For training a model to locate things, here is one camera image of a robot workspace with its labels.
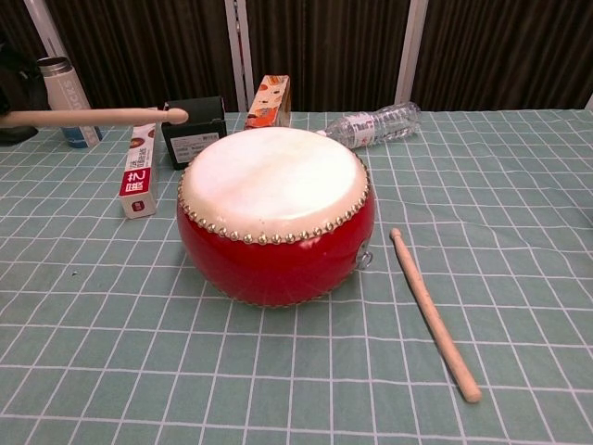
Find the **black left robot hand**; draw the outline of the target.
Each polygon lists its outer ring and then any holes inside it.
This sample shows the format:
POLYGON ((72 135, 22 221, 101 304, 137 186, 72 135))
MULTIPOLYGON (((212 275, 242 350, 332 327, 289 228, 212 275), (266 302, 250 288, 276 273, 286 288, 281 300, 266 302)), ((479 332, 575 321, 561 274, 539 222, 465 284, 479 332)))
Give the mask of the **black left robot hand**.
POLYGON ((36 60, 1 35, 1 117, 11 112, 49 110, 44 76, 36 60))

